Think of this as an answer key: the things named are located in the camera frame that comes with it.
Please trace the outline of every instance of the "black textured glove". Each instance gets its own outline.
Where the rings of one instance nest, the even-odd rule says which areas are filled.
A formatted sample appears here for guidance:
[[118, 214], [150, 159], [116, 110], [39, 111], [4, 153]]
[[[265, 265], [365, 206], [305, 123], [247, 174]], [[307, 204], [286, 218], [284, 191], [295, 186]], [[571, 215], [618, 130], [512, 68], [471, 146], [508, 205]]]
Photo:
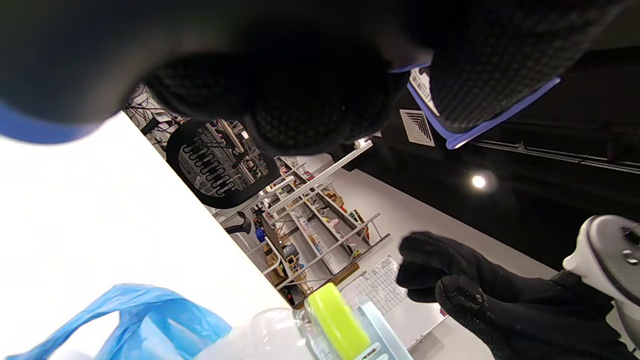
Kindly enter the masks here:
[[438, 302], [497, 360], [635, 359], [605, 321], [611, 298], [560, 272], [520, 277], [474, 249], [431, 233], [400, 244], [398, 285], [416, 302]]

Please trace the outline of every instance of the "ceiling light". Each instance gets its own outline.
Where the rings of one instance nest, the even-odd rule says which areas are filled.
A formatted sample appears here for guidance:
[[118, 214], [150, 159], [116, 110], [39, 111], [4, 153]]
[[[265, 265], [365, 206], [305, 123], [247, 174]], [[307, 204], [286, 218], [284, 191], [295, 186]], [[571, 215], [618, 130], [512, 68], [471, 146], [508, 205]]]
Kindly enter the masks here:
[[482, 189], [486, 186], [486, 179], [483, 176], [475, 175], [471, 178], [471, 183], [478, 189]]

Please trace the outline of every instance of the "yellow-green bottle cap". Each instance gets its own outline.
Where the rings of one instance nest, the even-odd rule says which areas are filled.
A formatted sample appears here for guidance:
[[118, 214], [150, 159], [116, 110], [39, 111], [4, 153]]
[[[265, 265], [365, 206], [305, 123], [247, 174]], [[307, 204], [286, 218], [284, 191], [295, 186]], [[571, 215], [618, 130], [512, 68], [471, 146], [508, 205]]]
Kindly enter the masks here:
[[319, 288], [307, 298], [307, 306], [342, 360], [354, 360], [371, 340], [334, 284]]

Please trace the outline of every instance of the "ceiling air vent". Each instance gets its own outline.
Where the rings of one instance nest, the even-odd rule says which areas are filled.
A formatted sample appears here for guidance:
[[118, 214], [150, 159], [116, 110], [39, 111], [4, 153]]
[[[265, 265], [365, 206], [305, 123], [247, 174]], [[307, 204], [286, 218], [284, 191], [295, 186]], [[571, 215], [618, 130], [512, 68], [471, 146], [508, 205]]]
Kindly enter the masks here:
[[433, 141], [433, 136], [431, 136], [431, 128], [424, 112], [400, 109], [400, 117], [402, 117], [404, 130], [409, 142], [427, 146], [436, 145]]

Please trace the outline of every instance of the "printed grid paper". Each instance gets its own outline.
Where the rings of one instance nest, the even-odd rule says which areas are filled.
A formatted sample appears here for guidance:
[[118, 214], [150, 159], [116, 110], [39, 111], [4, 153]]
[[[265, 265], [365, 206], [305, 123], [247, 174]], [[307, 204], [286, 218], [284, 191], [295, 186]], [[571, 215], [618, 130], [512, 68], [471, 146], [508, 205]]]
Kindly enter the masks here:
[[396, 284], [397, 274], [398, 264], [391, 256], [387, 256], [345, 286], [341, 291], [342, 296], [353, 309], [358, 307], [358, 297], [367, 297], [385, 315], [406, 299], [406, 293]]

